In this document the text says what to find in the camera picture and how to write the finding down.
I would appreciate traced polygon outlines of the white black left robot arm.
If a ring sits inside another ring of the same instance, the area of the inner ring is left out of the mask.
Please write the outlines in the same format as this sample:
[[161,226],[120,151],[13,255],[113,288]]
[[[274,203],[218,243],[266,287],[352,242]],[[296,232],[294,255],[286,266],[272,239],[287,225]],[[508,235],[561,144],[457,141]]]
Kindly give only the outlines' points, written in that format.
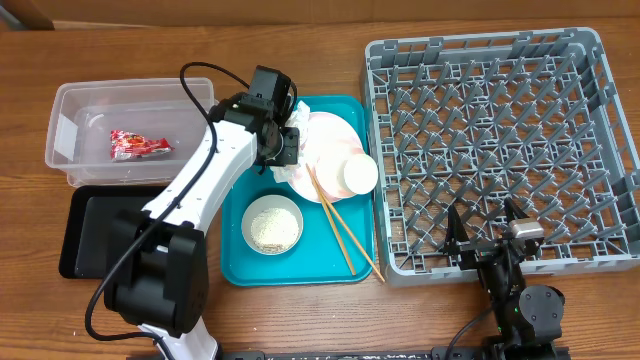
[[297,95],[241,92],[205,113],[202,141],[177,177],[139,211],[113,222],[107,273],[85,313],[87,332],[99,300],[150,338],[165,359],[218,359],[202,318],[209,290],[206,233],[238,178],[255,164],[297,160],[298,131],[287,126]]

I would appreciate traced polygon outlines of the pile of white rice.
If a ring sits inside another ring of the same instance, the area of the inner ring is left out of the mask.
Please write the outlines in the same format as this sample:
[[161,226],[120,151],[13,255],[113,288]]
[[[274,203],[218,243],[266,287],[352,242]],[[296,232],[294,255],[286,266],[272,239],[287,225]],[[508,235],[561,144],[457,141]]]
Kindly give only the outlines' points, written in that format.
[[252,220],[250,231],[255,246],[269,254],[288,251],[300,235],[296,217],[282,208],[261,211]]

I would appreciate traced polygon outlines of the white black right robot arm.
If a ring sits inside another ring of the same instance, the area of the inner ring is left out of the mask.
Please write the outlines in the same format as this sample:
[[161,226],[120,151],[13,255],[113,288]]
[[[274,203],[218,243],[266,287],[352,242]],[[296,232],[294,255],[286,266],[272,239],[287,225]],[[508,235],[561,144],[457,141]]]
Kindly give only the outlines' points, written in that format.
[[[565,296],[555,287],[527,285],[520,263],[535,255],[544,243],[544,229],[516,203],[506,198],[507,229],[492,244],[473,243],[462,219],[451,205],[444,252],[456,259],[462,270],[477,272],[490,305],[460,329],[447,346],[446,359],[568,359],[566,348],[554,341],[562,336],[561,320]],[[498,333],[483,339],[474,348],[457,345],[470,328],[489,314]]]

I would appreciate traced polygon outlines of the small pink bowl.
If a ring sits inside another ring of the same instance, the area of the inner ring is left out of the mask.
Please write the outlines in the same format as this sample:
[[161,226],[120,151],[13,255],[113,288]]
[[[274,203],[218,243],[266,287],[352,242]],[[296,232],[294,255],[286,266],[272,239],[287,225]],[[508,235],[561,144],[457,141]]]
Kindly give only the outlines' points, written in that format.
[[344,199],[356,195],[346,184],[344,169],[353,153],[331,152],[321,155],[315,166],[319,185],[332,198]]

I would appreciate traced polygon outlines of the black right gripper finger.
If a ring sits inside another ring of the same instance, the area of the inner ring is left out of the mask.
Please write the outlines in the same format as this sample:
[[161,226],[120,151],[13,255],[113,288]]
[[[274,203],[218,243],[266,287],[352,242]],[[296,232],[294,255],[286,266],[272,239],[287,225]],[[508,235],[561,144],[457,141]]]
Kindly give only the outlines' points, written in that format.
[[456,247],[457,243],[467,243],[469,241],[468,234],[454,205],[448,207],[447,217],[448,222],[444,246]]
[[527,220],[528,215],[510,197],[504,199],[504,211],[509,232],[512,235],[517,235],[521,220]]

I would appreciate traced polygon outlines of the red snack wrapper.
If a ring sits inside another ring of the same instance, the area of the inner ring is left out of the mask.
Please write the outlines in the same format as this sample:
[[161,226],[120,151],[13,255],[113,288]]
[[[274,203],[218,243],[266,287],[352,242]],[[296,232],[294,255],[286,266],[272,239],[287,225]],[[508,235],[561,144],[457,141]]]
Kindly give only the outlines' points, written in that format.
[[174,148],[165,138],[151,140],[137,133],[113,130],[110,134],[112,161],[126,161],[137,158],[170,153]]

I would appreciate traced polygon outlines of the wooden chopstick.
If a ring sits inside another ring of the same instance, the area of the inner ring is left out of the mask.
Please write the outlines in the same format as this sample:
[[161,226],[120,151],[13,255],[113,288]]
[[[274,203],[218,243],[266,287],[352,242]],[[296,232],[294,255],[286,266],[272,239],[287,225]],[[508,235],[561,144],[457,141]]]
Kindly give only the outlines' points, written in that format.
[[310,168],[307,168],[309,176],[311,177],[312,183],[314,185],[314,188],[316,190],[316,192],[318,193],[319,198],[322,200],[322,203],[331,211],[331,213],[334,215],[334,217],[339,221],[339,223],[343,226],[343,228],[345,229],[345,231],[347,232],[347,234],[349,235],[349,237],[352,239],[352,241],[354,242],[354,244],[356,245],[356,247],[358,248],[358,250],[361,252],[361,254],[363,255],[363,257],[365,258],[365,260],[369,263],[369,265],[372,267],[372,270],[374,271],[374,273],[378,276],[378,278],[380,279],[380,281],[382,283],[386,283],[383,275],[381,274],[380,270],[376,267],[375,263],[373,262],[373,260],[371,259],[371,257],[368,255],[368,253],[366,252],[366,250],[364,249],[364,247],[361,245],[360,241],[357,239],[357,237],[355,236],[355,234],[352,232],[352,230],[350,229],[350,227],[346,224],[346,222],[344,221],[344,219],[342,218],[342,216],[339,214],[339,212],[336,210],[336,208],[334,207],[334,205],[328,200],[328,198],[326,197],[326,195],[324,194],[324,191],[321,189],[321,186],[319,185],[319,182],[315,176],[315,174],[310,170]]
[[337,243],[338,243],[338,245],[340,247],[342,255],[343,255],[343,257],[344,257],[344,259],[345,259],[345,261],[347,263],[347,266],[348,266],[348,268],[350,270],[350,273],[351,273],[351,275],[356,275],[355,268],[353,266],[353,263],[351,261],[351,258],[349,256],[349,254],[348,254],[348,251],[347,251],[347,249],[345,247],[344,241],[343,241],[343,239],[342,239],[342,237],[341,237],[341,235],[340,235],[340,233],[339,233],[339,231],[338,231],[338,229],[336,227],[336,224],[335,224],[335,221],[333,219],[333,216],[331,215],[331,211],[329,210],[328,203],[327,203],[327,200],[326,200],[326,198],[324,196],[324,193],[323,193],[321,187],[319,186],[319,184],[317,183],[317,179],[316,179],[313,171],[309,167],[309,165],[307,164],[307,165],[305,165],[305,167],[306,167],[306,171],[307,171],[307,173],[308,173],[308,175],[309,175],[309,177],[311,179],[311,183],[312,183],[312,185],[313,185],[313,187],[315,189],[315,192],[316,192],[316,194],[318,196],[320,204],[321,204],[321,206],[322,206],[322,208],[323,208],[323,210],[325,212],[326,218],[327,218],[327,220],[328,220],[328,222],[330,224],[330,227],[331,227],[331,229],[333,231],[333,234],[334,234],[334,236],[335,236],[335,238],[337,240]]

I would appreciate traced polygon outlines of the white napkin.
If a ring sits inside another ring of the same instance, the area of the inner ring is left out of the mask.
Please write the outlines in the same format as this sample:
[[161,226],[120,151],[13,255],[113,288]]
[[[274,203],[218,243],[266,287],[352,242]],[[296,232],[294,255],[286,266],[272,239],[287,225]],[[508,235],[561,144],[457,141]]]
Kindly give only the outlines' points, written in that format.
[[276,183],[289,182],[302,178],[302,169],[312,158],[312,149],[310,147],[310,107],[303,101],[299,101],[289,117],[285,125],[293,127],[299,132],[298,139],[298,156],[294,165],[286,165],[284,167],[272,166]]

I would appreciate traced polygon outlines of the large pink plate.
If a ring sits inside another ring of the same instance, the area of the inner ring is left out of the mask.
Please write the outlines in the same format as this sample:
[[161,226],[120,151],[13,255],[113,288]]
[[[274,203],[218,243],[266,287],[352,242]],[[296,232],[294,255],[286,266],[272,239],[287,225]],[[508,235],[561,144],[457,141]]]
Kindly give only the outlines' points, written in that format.
[[[331,152],[365,153],[355,129],[342,117],[329,112],[311,112],[309,142],[312,149],[312,158],[307,164],[314,173],[316,163],[321,155]],[[294,180],[292,183],[287,183],[302,198],[311,202],[319,201],[305,165],[302,169],[302,178]],[[329,195],[327,197],[331,202],[341,200],[332,198]]]

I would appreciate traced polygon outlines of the cream paper cup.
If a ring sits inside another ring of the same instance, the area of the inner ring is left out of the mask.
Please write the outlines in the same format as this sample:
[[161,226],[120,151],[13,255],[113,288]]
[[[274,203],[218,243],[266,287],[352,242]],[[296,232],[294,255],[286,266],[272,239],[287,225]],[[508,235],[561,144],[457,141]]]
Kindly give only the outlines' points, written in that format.
[[378,181],[377,164],[367,154],[354,154],[345,162],[343,178],[351,192],[358,195],[367,194],[375,188]]

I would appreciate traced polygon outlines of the grey bowl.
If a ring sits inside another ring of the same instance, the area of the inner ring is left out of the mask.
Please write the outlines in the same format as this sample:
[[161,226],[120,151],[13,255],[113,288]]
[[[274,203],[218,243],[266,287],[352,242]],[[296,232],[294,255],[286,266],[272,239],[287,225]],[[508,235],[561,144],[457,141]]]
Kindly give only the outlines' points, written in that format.
[[304,221],[299,207],[282,195],[265,195],[245,210],[241,232],[255,252],[275,256],[292,250],[301,238]]

